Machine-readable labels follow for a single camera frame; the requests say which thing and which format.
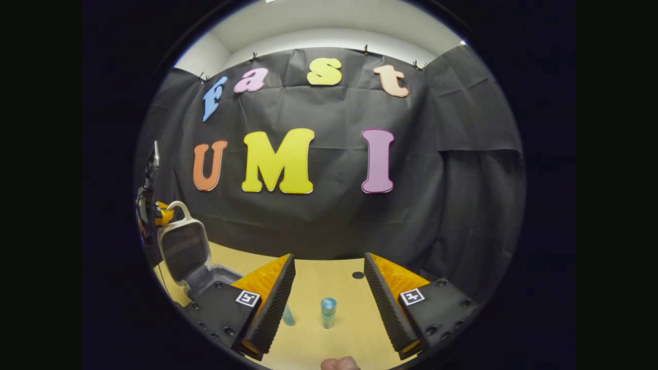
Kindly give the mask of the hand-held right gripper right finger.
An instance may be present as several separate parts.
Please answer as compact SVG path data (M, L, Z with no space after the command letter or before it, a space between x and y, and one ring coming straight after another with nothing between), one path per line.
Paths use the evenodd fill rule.
M443 346L479 309L447 279L430 281L373 253L364 255L364 276L401 360Z

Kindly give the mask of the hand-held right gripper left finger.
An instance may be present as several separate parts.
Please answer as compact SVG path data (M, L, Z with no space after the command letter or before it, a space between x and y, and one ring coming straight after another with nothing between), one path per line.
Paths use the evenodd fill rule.
M277 335L295 276L294 255L283 255L234 283L212 277L182 310L221 349L261 361Z

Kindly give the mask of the white suitcase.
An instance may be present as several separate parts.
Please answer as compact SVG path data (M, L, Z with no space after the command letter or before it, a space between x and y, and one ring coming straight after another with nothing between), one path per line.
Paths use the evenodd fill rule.
M183 218L169 222L157 230L162 259L173 281L184 288L191 300L197 300L213 286L223 287L243 277L239 272L212 262L207 231L200 220L193 218L182 201L174 201L169 209L180 209Z

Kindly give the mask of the blue cylindrical skincare bottle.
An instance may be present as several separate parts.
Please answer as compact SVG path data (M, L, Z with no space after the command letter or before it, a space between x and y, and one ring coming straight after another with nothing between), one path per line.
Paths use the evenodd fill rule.
M335 323L335 314L337 302L334 298L323 298L320 301L320 311L322 314L322 325L325 329L330 329Z

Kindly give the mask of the black backdrop cloth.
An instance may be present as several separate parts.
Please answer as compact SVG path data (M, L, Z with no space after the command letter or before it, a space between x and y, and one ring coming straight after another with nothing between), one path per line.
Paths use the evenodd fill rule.
M468 46L416 69L341 48L275 52L203 80L172 68L145 118L141 182L209 240L306 260L372 252L487 299L516 250L525 155L498 80Z

